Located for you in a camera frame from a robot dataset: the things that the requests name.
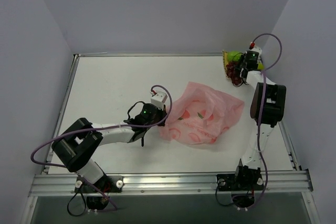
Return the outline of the green fake pear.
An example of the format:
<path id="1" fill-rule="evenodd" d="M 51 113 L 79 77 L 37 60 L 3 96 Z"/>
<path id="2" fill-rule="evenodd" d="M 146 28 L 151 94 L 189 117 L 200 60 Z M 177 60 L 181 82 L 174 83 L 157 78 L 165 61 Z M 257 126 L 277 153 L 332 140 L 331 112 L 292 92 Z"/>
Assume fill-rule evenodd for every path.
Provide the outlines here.
<path id="1" fill-rule="evenodd" d="M 260 71 L 264 70 L 264 65 L 263 65 L 262 62 L 259 62 L 259 63 L 258 63 L 258 67 L 257 67 L 257 69 L 260 70 Z"/>

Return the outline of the red fake grape bunch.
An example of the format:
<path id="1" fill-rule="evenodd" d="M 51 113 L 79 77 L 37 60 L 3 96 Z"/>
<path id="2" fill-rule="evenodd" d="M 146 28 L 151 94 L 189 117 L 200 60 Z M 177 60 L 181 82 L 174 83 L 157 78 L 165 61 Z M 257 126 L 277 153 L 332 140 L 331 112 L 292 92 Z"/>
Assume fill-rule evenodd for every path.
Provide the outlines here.
<path id="1" fill-rule="evenodd" d="M 229 62 L 226 65 L 226 75 L 233 86 L 240 87 L 243 84 L 242 78 L 240 77 L 240 71 L 238 69 L 238 62 Z"/>

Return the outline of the pink plastic bag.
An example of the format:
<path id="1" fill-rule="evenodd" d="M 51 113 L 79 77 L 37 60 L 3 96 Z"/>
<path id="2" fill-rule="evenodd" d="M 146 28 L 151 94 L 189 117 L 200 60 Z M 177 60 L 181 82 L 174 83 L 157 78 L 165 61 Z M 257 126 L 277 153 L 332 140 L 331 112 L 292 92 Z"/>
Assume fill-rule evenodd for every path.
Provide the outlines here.
<path id="1" fill-rule="evenodd" d="M 213 144 L 240 120 L 244 105 L 230 94 L 189 82 L 159 128 L 160 136 L 186 145 Z"/>

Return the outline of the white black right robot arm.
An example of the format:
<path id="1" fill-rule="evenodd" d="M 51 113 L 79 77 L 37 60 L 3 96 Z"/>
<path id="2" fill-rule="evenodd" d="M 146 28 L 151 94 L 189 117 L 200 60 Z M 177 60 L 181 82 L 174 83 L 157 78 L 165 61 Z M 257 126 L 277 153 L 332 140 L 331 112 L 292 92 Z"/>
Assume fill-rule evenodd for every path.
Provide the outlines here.
<path id="1" fill-rule="evenodd" d="M 266 77 L 260 70 L 260 52 L 256 49 L 246 51 L 238 62 L 240 77 L 254 90 L 250 105 L 250 117 L 256 123 L 250 135 L 248 147 L 239 160 L 233 182 L 244 189 L 252 182 L 252 177 L 260 175 L 264 162 L 263 152 L 268 139 L 284 115 L 287 89 Z"/>

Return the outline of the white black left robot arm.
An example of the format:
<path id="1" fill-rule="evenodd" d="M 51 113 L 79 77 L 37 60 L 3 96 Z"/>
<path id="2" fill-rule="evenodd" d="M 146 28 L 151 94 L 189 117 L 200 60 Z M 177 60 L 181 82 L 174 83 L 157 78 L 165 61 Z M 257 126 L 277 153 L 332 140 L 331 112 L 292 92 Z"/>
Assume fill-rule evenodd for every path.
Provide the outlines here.
<path id="1" fill-rule="evenodd" d="M 164 126 L 167 116 L 165 104 L 143 103 L 140 114 L 123 121 L 126 127 L 92 124 L 86 118 L 75 121 L 65 133 L 80 130 L 52 143 L 51 148 L 65 168 L 87 180 L 87 186 L 94 192 L 100 192 L 110 180 L 91 157 L 100 145 L 112 143 L 133 143 L 141 141 L 152 126 Z"/>

